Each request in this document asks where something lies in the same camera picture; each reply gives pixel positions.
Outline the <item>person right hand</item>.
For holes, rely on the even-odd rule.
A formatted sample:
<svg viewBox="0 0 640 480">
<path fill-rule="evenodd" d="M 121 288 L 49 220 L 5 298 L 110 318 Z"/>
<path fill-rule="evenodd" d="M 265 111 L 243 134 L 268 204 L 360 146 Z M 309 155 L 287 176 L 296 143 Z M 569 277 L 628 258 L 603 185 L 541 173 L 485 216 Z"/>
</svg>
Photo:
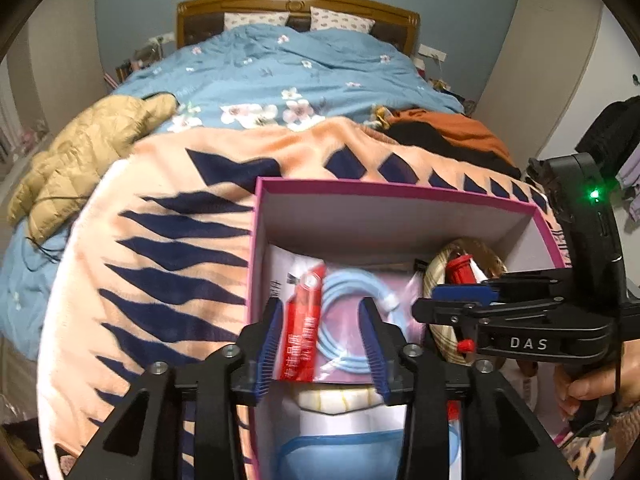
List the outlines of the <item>person right hand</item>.
<svg viewBox="0 0 640 480">
<path fill-rule="evenodd" d="M 626 341 L 620 370 L 618 406 L 629 408 L 639 402 L 639 346 L 640 340 Z M 562 365 L 553 374 L 555 399 L 561 416 L 569 420 L 578 411 L 580 402 L 609 396 L 615 391 L 615 366 L 608 365 L 573 380 Z"/>
</svg>

